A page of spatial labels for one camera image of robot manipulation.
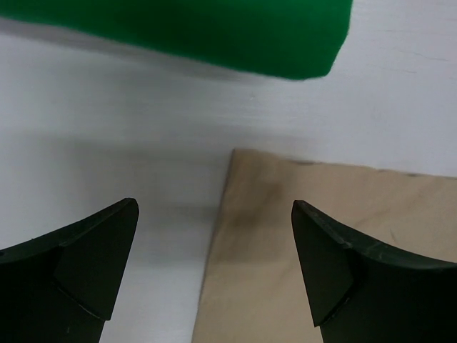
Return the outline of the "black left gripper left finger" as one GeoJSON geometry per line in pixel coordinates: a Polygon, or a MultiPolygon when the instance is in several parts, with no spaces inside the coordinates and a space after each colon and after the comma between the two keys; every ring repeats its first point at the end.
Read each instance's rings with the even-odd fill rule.
{"type": "Polygon", "coordinates": [[[139,218],[125,198],[1,250],[2,342],[99,342],[139,218]]]}

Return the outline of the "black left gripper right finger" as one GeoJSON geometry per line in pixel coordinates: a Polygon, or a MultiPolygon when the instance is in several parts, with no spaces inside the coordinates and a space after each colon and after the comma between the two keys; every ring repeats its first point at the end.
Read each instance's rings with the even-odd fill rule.
{"type": "Polygon", "coordinates": [[[456,264],[399,249],[304,201],[291,212],[313,325],[325,342],[454,342],[456,264]]]}

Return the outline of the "beige t shirt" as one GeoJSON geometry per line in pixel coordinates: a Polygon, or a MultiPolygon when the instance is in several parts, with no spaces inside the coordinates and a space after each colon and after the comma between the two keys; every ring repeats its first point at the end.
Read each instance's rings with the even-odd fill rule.
{"type": "Polygon", "coordinates": [[[194,342],[320,342],[293,239],[304,200],[382,242],[456,260],[456,180],[362,166],[231,156],[194,342]]]}

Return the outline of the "green t shirt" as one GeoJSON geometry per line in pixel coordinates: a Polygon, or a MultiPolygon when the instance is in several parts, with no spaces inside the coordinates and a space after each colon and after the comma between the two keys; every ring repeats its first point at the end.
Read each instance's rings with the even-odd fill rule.
{"type": "Polygon", "coordinates": [[[73,29],[237,71],[326,76],[351,1],[3,1],[1,15],[73,29]]]}

